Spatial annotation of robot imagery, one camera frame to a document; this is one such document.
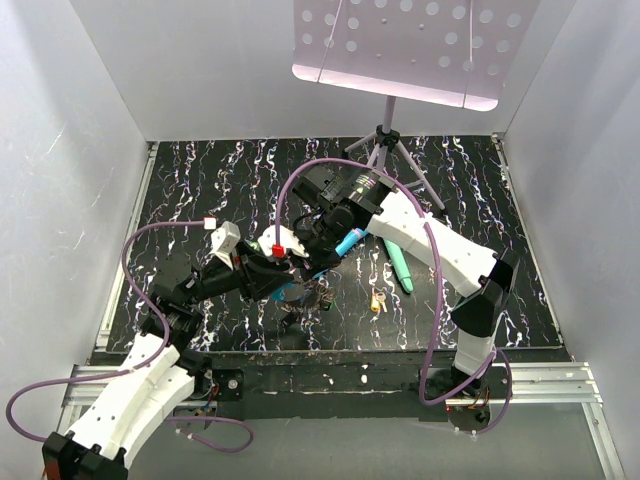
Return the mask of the orange capped key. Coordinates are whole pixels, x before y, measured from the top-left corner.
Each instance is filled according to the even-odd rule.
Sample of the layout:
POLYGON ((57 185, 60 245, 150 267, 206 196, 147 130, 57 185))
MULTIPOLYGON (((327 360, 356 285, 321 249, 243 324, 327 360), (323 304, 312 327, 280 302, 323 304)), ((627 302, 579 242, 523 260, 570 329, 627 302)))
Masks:
POLYGON ((370 301, 370 310, 376 314, 386 312, 386 294, 384 292, 374 291, 370 301))

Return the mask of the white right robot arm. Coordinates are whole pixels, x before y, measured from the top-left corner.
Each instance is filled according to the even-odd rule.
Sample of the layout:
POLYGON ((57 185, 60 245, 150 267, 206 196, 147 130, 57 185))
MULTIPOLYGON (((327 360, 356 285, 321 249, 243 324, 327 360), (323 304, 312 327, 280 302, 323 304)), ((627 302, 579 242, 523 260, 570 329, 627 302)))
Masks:
POLYGON ((451 367, 453 388, 426 406, 456 394, 475 397, 489 384, 487 369, 496 356, 499 317, 513 290, 519 267, 511 251, 501 254, 474 243, 425 212, 398 180, 355 163, 355 173, 341 179, 327 160, 309 161, 296 169, 283 187, 319 211, 318 221, 300 236, 314 266, 325 269, 337 259, 335 248, 359 228, 397 244, 434 270, 436 286, 449 282, 460 300, 451 312, 458 328, 451 367))

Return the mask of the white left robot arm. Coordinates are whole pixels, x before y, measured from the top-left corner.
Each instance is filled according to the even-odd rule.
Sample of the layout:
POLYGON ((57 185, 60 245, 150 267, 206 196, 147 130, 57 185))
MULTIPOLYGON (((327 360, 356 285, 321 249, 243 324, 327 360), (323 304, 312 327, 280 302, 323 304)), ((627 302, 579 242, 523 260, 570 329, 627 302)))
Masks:
POLYGON ((203 316, 198 305, 237 290, 261 300, 293 282, 291 267, 307 257, 296 238, 214 241, 203 267, 159 280, 151 308, 125 361, 88 411, 44 441, 48 479, 126 479, 142 446, 183 400, 205 398, 213 377, 203 355, 189 348, 203 316))

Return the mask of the green toy microphone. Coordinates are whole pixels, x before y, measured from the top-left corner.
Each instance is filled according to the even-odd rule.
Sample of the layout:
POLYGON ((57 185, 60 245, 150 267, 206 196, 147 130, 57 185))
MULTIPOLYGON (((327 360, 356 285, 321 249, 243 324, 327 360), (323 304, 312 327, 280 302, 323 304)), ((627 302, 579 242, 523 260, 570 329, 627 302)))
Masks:
POLYGON ((414 291, 414 285, 403 250, 390 240, 384 239, 383 242, 402 290, 411 294, 414 291))

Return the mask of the pink perforated music stand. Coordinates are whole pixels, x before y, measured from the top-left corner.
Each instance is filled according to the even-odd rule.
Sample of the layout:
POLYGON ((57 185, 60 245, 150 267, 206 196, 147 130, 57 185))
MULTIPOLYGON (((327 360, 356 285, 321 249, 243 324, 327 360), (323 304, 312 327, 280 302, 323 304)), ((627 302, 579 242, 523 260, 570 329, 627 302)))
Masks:
POLYGON ((382 170, 400 135, 397 99, 489 112, 539 8, 536 1, 296 1, 292 72, 303 81, 385 96, 358 140, 382 170))

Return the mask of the black table front rail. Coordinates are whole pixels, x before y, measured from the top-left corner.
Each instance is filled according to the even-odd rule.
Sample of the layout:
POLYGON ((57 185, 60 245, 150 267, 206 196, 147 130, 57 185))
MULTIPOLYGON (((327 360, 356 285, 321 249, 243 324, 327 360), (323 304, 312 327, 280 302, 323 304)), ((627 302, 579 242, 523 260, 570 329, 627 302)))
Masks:
POLYGON ((201 406, 238 420, 413 418, 445 422, 440 404, 418 400, 421 351, 211 353, 219 392, 201 406))

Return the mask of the aluminium frame left rail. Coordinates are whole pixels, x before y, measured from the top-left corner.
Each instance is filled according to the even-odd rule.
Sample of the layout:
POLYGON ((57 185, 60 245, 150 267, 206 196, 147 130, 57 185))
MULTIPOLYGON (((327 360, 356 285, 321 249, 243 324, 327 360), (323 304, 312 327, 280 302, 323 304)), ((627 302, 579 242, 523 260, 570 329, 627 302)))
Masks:
MULTIPOLYGON (((136 193, 134 205, 133 205, 129 220, 127 221, 124 240, 127 240, 130 237, 130 235, 138 229, 138 225, 141 218, 141 212, 144 206, 146 193, 147 193, 149 182, 151 179, 151 174, 153 172, 154 165, 156 162, 158 148, 159 148, 158 141, 147 143, 147 156, 145 160, 145 166, 144 166, 141 181, 136 193)), ((113 327, 113 321, 115 317, 115 312, 117 310, 118 299, 120 296, 123 282, 125 280, 125 276, 121 267, 121 256, 122 254, 118 253, 118 256, 116 259, 116 262, 117 262, 116 272, 109 290, 105 307, 100 317, 100 322, 98 325, 96 338, 92 345, 92 350, 89 354, 89 357, 83 363, 81 363, 81 366, 88 366, 91 363, 91 358, 94 353, 104 352, 106 350, 106 346, 108 344, 108 340, 111 335, 111 330, 113 327)), ((71 424, 73 424, 80 417, 82 410, 83 410, 82 406, 71 405, 69 401, 66 399, 66 393, 64 393, 60 417, 56 427, 56 431, 58 433, 63 433, 71 424)))

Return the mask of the aluminium frame rail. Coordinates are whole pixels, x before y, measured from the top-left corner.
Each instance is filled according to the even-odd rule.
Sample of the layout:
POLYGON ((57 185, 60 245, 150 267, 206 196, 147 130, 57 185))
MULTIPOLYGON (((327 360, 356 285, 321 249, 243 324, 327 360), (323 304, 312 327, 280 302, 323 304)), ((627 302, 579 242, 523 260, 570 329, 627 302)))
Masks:
MULTIPOLYGON (((147 156, 145 160, 145 166, 144 166, 141 181, 136 193, 134 205, 133 205, 129 220, 127 221, 124 240, 127 240, 130 237, 130 235, 138 229, 138 225, 141 218, 141 212, 144 206, 146 193, 147 193, 149 182, 151 179, 151 174, 153 172, 154 165, 156 162, 158 148, 159 148, 158 141, 147 143, 147 156)), ((118 256, 116 259, 116 262, 117 262, 116 272, 109 290, 105 307, 100 317, 100 322, 98 325, 96 338, 92 345, 92 350, 89 354, 89 357, 83 363, 81 363, 81 366, 88 366, 91 363, 91 358, 94 353, 104 352, 106 350, 106 346, 108 344, 108 340, 111 335, 111 330, 113 327, 113 321, 115 317, 115 312, 117 310, 118 299, 120 296, 123 282, 125 280, 125 276, 121 267, 121 256, 122 254, 118 253, 118 256)), ((71 405, 69 401, 66 399, 66 393, 64 393, 60 417, 56 427, 56 431, 58 433, 63 433, 71 424, 73 424, 80 417, 82 410, 83 410, 82 406, 71 405)))
POLYGON ((623 479, 624 468, 587 362, 564 345, 509 349, 509 407, 480 442, 500 455, 499 479, 623 479))

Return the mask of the aluminium frame right rail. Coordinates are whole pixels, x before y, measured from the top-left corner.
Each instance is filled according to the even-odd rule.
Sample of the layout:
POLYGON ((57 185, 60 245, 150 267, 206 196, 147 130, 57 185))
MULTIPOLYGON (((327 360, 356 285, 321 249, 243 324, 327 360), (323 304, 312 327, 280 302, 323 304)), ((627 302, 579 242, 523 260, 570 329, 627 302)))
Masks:
POLYGON ((564 345, 509 349, 509 407, 480 442, 500 455, 499 479, 623 479, 624 468, 587 362, 564 345))

